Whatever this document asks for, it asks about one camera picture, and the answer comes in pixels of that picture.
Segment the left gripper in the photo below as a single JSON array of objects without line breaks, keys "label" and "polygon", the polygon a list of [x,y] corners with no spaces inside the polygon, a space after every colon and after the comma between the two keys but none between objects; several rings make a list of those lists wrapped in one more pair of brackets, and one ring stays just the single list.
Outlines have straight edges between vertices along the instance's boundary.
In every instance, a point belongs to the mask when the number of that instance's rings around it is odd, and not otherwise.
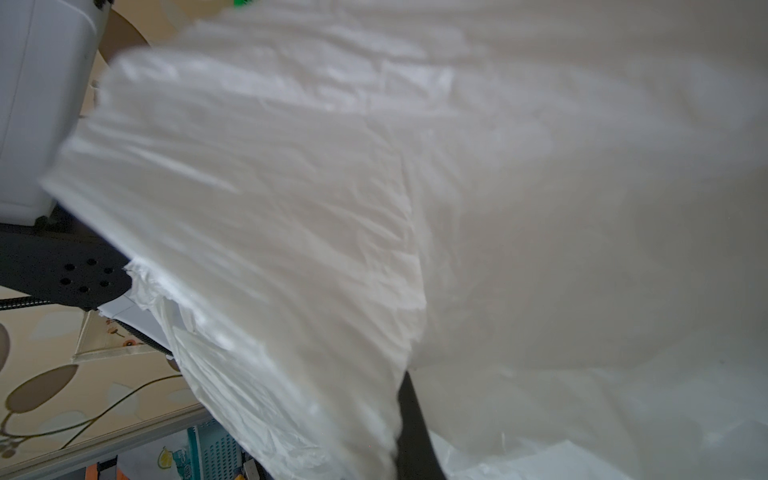
[{"label": "left gripper", "polygon": [[31,226],[1,225],[1,285],[16,291],[1,309],[64,305],[84,311],[128,292],[128,258],[57,206]]}]

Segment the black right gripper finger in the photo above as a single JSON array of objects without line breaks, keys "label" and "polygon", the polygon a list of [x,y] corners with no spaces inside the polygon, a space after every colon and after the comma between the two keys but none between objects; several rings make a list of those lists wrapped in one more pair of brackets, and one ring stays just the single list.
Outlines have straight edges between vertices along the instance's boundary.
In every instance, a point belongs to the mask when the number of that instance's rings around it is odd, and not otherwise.
[{"label": "black right gripper finger", "polygon": [[398,480],[445,480],[408,372],[398,392],[402,430],[397,441]]}]

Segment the white plastic bag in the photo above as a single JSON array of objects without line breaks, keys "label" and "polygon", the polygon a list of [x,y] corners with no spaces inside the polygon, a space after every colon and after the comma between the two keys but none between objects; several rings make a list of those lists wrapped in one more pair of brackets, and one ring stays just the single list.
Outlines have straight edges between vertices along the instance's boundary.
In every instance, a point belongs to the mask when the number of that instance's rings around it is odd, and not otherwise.
[{"label": "white plastic bag", "polygon": [[258,1],[117,57],[44,188],[279,479],[767,475],[763,1]]}]

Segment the cream floral tote bag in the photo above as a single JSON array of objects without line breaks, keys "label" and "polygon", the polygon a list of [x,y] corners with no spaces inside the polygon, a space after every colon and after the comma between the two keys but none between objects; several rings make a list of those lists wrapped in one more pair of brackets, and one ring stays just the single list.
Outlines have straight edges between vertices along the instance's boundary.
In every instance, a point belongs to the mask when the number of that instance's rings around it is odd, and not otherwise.
[{"label": "cream floral tote bag", "polygon": [[158,353],[116,320],[97,311],[86,312],[81,323],[72,363]]}]

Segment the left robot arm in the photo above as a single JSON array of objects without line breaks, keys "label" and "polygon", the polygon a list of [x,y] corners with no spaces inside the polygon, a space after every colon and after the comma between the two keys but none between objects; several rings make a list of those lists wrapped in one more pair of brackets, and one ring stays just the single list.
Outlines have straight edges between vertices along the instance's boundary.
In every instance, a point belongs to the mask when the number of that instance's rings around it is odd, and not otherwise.
[{"label": "left robot arm", "polygon": [[110,1],[1,4],[1,284],[4,310],[94,310],[130,287],[126,257],[41,186],[74,130]]}]

